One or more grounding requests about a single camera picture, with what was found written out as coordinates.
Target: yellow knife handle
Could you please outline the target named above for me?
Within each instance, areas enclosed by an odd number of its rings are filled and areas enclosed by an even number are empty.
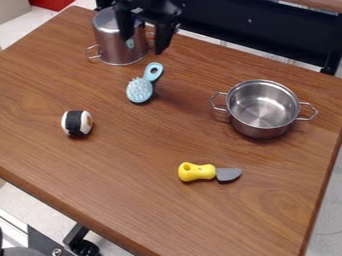
[[[196,165],[182,163],[178,168],[178,176],[182,181],[211,180],[216,177],[216,168],[211,164]]]

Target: brush handle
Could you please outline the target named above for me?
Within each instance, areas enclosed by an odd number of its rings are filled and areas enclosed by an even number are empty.
[[[147,65],[144,78],[150,82],[156,81],[163,74],[164,67],[158,62],[152,62]]]

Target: red object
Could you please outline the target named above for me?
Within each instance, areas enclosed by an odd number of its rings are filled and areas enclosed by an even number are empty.
[[[60,11],[74,1],[75,0],[30,0],[30,3],[46,9]]]

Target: silver pan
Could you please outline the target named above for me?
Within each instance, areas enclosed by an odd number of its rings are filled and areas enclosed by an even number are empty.
[[[219,95],[226,97],[227,108],[215,105]],[[318,110],[299,102],[296,94],[282,84],[268,80],[250,80],[234,86],[228,93],[217,92],[210,98],[215,110],[227,112],[230,123],[240,133],[253,138],[270,139],[286,133],[295,121],[311,121]],[[301,106],[312,109],[311,117],[299,117]]]

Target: black table frame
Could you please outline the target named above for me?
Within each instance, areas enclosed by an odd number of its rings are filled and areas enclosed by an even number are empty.
[[[342,16],[269,0],[172,0],[185,4],[181,28],[322,67],[335,75]],[[112,0],[97,0],[100,10]]]

